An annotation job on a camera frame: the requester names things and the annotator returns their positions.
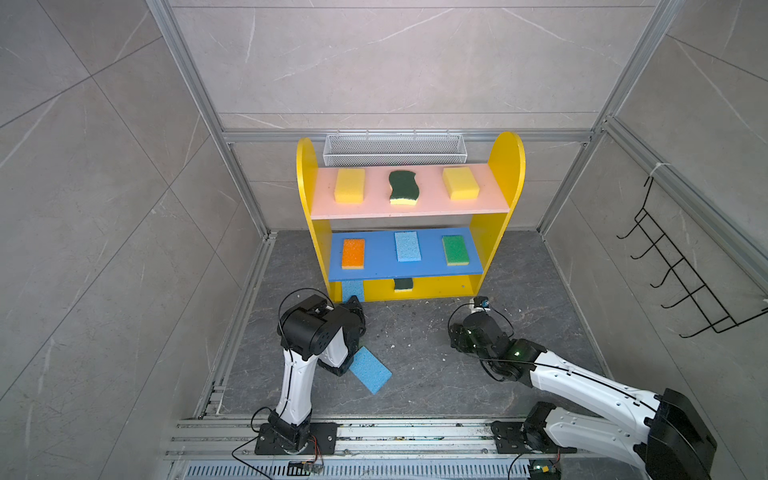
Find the black mounting plate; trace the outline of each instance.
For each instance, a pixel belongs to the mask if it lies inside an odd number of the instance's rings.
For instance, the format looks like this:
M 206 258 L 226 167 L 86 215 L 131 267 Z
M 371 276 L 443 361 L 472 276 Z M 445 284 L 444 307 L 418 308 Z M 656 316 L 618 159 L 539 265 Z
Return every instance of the black mounting plate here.
M 493 433 L 493 439 L 496 442 L 497 453 L 530 453 L 531 450 L 525 446 L 525 438 L 522 434 L 523 422 L 493 422 L 491 424 L 491 432 Z M 576 453 L 576 449 L 558 447 L 553 445 L 552 447 L 541 450 L 541 453 Z
M 336 451 L 336 431 L 339 429 L 338 423 L 318 422 L 310 423 L 310 436 L 314 435 L 317 439 L 317 446 L 323 455 L 333 455 Z M 269 423 L 262 423 L 259 427 L 259 436 L 256 440 L 254 455 L 286 455 L 286 451 L 277 441 L 277 434 L 272 430 Z M 313 441 L 307 442 L 307 447 L 297 455 L 314 455 Z

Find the white zip tie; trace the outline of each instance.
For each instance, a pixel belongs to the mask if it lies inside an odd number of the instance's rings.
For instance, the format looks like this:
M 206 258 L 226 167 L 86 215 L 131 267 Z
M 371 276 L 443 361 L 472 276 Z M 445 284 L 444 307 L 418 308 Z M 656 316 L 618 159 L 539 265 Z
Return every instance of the white zip tie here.
M 665 164 L 664 162 L 656 162 L 656 166 L 654 167 L 653 170 L 650 171 L 650 173 L 648 174 L 648 177 L 653 177 L 654 172 L 656 171 L 656 169 L 659 168 L 662 165 L 672 165 L 672 164 Z

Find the wire basket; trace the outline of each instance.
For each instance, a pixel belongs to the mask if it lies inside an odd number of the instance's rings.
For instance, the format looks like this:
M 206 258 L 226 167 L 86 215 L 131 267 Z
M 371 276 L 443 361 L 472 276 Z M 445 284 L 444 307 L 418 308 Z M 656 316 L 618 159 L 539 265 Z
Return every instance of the wire basket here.
M 460 134 L 331 134 L 323 148 L 326 167 L 464 164 Z

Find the gray tile wall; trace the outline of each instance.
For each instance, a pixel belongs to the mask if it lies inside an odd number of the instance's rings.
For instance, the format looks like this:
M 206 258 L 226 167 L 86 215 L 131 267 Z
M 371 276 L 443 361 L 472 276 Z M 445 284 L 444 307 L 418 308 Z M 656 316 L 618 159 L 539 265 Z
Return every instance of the gray tile wall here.
M 468 142 L 469 162 L 487 162 L 492 142 Z M 315 142 L 322 164 L 323 142 Z M 525 186 L 509 227 L 532 230 L 547 210 L 554 193 L 571 166 L 581 145 L 578 142 L 529 142 L 525 145 Z M 296 145 L 262 142 L 235 144 L 235 155 L 250 181 L 267 225 L 274 230 L 305 230 L 306 220 L 296 184 Z M 467 225 L 469 216 L 422 219 L 367 219 L 335 221 L 340 230 L 366 228 L 412 228 L 417 226 Z
M 718 441 L 712 478 L 765 478 L 768 363 L 763 339 L 768 318 L 721 334 L 680 338 L 706 326 L 701 313 L 691 300 L 661 308 L 685 295 L 682 286 L 672 276 L 658 289 L 650 286 L 662 280 L 667 266 L 655 252 L 630 258 L 650 246 L 639 230 L 626 240 L 617 238 L 634 225 L 646 178 L 618 145 L 605 139 L 546 241 L 614 377 L 657 392 L 672 388 L 691 398 Z M 647 209 L 736 319 L 764 308 L 765 294 L 657 185 Z M 690 275 L 678 270 L 684 278 Z M 711 316 L 722 315 L 711 301 L 697 298 Z
M 152 478 L 255 227 L 142 0 L 3 2 L 0 112 L 0 477 Z
M 619 118 L 768 250 L 768 2 L 688 0 Z
M 653 0 L 175 0 L 228 128 L 591 127 Z

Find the dark gray floor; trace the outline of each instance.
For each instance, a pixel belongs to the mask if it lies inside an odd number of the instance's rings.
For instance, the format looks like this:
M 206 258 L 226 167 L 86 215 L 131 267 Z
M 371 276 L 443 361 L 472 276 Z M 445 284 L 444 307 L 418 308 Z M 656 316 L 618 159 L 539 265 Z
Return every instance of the dark gray floor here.
M 276 334 L 277 307 L 288 292 L 302 286 L 324 290 L 312 240 L 306 231 L 280 232 L 227 382 L 222 413 L 247 414 L 277 404 L 283 374 L 283 355 Z M 508 315 L 515 336 L 533 340 L 584 368 L 601 372 L 536 232 L 506 233 L 481 294 Z M 364 303 L 368 331 L 362 344 L 392 371 L 392 378 L 371 395 L 351 373 L 338 378 L 317 369 L 313 412 L 515 416 L 527 415 L 540 400 L 588 412 L 561 397 L 519 383 L 494 382 L 476 360 L 451 349 L 446 320 L 467 301 L 465 297 Z M 462 309 L 456 317 L 463 318 L 467 312 Z M 633 468 L 605 459 L 564 460 L 564 467 L 571 471 L 564 478 L 571 480 L 639 478 Z

